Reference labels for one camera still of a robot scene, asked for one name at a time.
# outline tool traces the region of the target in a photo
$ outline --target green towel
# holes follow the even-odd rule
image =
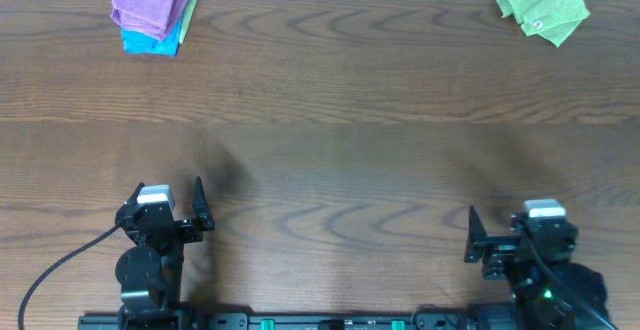
[[[527,36],[540,35],[555,46],[589,16],[582,0],[496,0],[502,17],[511,14]]]
[[[182,13],[182,27],[180,28],[180,38],[178,39],[180,44],[184,42],[184,38],[187,36],[189,23],[191,23],[191,16],[193,16],[193,9],[195,9],[197,2],[198,0],[189,0],[187,5],[184,7],[184,12]]]

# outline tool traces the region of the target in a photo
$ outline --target stack of towels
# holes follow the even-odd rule
[[[124,51],[175,56],[198,0],[112,0],[111,18],[122,28]]]

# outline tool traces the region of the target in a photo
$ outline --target wood grain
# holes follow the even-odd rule
[[[462,262],[466,209],[507,232],[557,197],[575,260],[640,327],[640,2],[585,0],[556,49],[493,0],[199,0],[177,58],[129,56],[110,0],[0,0],[0,328],[138,181],[218,228],[183,296],[255,311],[401,311],[509,299]],[[185,216],[181,210],[178,216]],[[121,233],[35,293],[28,328],[114,311]]]

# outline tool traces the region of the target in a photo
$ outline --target purple towel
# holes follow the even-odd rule
[[[188,0],[112,0],[111,18],[127,30],[164,40],[182,16]]]

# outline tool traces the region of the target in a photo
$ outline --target wire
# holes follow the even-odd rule
[[[533,245],[533,241],[531,241],[531,238],[526,232],[522,232],[522,238],[524,239],[525,243],[527,243],[527,246],[531,250],[531,254],[533,255],[533,260],[536,262],[540,270],[549,279],[551,279],[551,281],[553,281],[554,283],[556,283],[556,285],[563,288],[566,291],[566,293],[569,294],[569,296],[572,298],[571,300],[573,300],[572,303],[577,305],[583,311],[589,313],[589,315],[591,315],[593,318],[601,322],[602,325],[608,327],[611,330],[618,330],[618,328],[615,325],[613,325],[613,323],[611,323],[604,316],[602,316],[596,309],[594,309],[582,297],[580,297],[580,295],[576,294],[576,292],[573,291],[567,284],[563,283],[562,280],[560,280],[556,276],[556,274],[554,274],[553,271],[551,271],[551,269],[549,269],[549,267],[544,263],[544,260],[542,260],[542,257],[538,253],[538,250]]]
[[[440,309],[438,306],[436,306],[434,304],[421,304],[421,305],[418,305],[416,307],[416,309],[413,310],[413,314],[411,314],[411,320],[409,321],[409,325],[413,325],[413,319],[416,317],[416,313],[418,312],[418,310],[424,309],[424,308],[436,309],[436,311],[438,311],[442,316],[444,316],[444,319],[447,320],[449,325],[453,326],[454,329],[458,328],[458,326],[453,321],[451,321],[451,319],[449,319],[449,316],[447,316],[447,314],[445,314],[444,311],[442,311],[442,309]]]
[[[31,299],[31,295],[33,295],[33,293],[36,291],[36,289],[38,288],[38,285],[40,285],[42,283],[42,281],[44,281],[44,279],[47,276],[49,276],[49,274],[51,274],[60,265],[62,265],[65,262],[67,262],[67,260],[69,260],[72,257],[74,257],[74,256],[80,254],[81,252],[87,250],[88,248],[92,247],[93,245],[99,243],[100,241],[106,239],[107,237],[109,237],[109,235],[111,235],[114,232],[116,232],[116,230],[118,230],[119,228],[120,228],[120,224],[116,224],[114,227],[109,229],[107,232],[105,232],[104,234],[98,236],[95,240],[93,240],[93,241],[87,243],[86,245],[83,245],[82,247],[70,252],[68,255],[66,255],[62,259],[58,260],[55,264],[51,265],[51,267],[49,267],[45,272],[43,272],[42,275],[40,275],[40,277],[33,283],[33,285],[31,285],[31,288],[29,289],[29,291],[27,291],[27,294],[24,296],[24,299],[22,299],[22,304],[20,304],[20,311],[18,311],[18,329],[24,330],[24,312],[25,312],[25,310],[27,310],[27,304],[29,303],[29,299]]]

